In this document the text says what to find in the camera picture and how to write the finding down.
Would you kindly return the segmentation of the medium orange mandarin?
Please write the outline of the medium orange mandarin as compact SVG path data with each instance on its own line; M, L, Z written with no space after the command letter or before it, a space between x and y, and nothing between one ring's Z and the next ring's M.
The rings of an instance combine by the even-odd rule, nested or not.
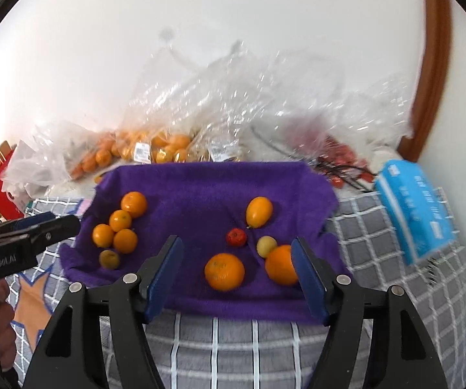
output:
M216 291L233 291L243 283L245 268L235 255L220 253L208 260L204 275L208 285Z

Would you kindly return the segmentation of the blue tissue pack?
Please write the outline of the blue tissue pack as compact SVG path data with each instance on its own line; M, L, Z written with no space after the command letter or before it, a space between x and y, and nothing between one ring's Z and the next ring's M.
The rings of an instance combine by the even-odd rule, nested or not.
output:
M448 211L418 164L386 162L375 188L396 230L405 264L418 264L455 241Z

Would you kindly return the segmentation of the small yellow green fruit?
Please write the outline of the small yellow green fruit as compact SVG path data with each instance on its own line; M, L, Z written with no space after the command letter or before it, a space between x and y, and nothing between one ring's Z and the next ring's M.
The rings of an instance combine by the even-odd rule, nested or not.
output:
M265 235L259 238L256 244L256 251L261 258L267 256L278 247L277 241L270 235Z

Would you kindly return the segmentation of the oval yellow kumquat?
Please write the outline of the oval yellow kumquat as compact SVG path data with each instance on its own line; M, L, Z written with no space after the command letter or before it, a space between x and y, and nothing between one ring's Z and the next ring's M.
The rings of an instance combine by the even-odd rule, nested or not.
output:
M274 206L266 197L253 198L245 211L245 221L249 228L262 228L271 219Z

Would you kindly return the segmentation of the grey checked table cloth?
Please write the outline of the grey checked table cloth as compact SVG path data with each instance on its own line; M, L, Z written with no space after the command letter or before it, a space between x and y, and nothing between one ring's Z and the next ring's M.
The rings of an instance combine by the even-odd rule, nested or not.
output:
M147 327L168 388L466 388L466 252L403 263L375 193L327 227L364 297L364 321L321 327L163 312Z

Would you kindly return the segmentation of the bag of small oranges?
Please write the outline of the bag of small oranges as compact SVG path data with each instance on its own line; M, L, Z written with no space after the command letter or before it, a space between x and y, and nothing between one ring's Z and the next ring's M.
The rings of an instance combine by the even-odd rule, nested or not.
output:
M37 128L16 144L2 175L3 190L38 198L129 162L127 150L114 130L95 132L67 120L51 131Z

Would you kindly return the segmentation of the olive brown small fruit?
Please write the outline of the olive brown small fruit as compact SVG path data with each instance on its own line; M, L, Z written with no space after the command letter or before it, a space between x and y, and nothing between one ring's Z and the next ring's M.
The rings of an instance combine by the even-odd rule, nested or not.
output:
M99 265L106 270L116 270L120 266L120 256L111 249L102 250L99 254Z

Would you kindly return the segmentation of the bag of red tomatoes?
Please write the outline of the bag of red tomatoes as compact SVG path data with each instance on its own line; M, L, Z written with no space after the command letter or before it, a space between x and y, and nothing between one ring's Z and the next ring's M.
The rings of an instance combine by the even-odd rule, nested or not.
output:
M373 161L375 151L412 135L411 87L393 74L366 89L349 89L342 62L308 50L280 51L268 61L271 102L252 125L272 141L303 155L322 152L327 135ZM256 140L251 161L292 161Z

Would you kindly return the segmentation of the large bumpy orange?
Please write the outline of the large bumpy orange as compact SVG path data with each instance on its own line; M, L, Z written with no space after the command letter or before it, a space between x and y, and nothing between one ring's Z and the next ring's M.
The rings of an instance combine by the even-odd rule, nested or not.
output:
M148 210L147 198L140 192L128 192L122 197L121 209L132 219L139 218Z

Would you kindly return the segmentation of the small red tomato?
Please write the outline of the small red tomato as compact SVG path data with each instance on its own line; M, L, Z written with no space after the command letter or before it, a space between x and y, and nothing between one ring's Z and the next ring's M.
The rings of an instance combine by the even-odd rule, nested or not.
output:
M226 234L226 243L234 248L243 247L247 243L247 234L241 228L233 228Z

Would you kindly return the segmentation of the small round orange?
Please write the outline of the small round orange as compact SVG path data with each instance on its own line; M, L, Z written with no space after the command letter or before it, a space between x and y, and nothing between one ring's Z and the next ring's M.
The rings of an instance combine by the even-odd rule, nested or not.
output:
M114 237L112 246L115 251L120 254L130 254L134 252L138 244L138 237L136 233L128 228L118 231Z

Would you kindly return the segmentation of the brown wooden door frame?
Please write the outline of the brown wooden door frame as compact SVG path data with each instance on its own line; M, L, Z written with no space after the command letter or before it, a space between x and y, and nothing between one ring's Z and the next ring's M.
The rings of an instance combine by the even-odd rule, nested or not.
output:
M403 138L397 152L417 162L435 123L448 76L452 47L450 0L425 0L425 50L412 105L411 138Z

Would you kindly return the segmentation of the purple towel lined tray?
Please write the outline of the purple towel lined tray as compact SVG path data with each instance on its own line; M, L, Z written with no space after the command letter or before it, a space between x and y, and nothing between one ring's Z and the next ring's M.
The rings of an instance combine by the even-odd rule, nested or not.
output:
M122 257L116 270L99 265L93 228L119 207L128 192L140 192L147 212L134 220L138 237L134 252ZM230 292L212 289L204 277L207 261L226 252L226 235L245 228L245 211L253 198L268 198L274 212L268 223L247 233L247 243L234 249L242 261L242 285ZM280 244L304 239L316 256L337 273L346 272L337 238L327 232L338 199L329 182L301 162L193 162L123 166L106 174L86 210L73 244L59 249L64 276L89 287L108 285L139 269L156 255L171 235L184 243L184 259L166 306L187 314L225 319L314 321L299 285L275 284L265 273L256 251L260 237Z

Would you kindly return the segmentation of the bag of kumquats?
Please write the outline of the bag of kumquats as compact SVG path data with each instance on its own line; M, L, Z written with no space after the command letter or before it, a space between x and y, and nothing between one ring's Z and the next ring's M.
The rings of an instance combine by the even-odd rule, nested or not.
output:
M271 102L268 61L243 42L207 66L173 46L145 63L119 126L122 141L149 155L136 162L248 160L248 131Z

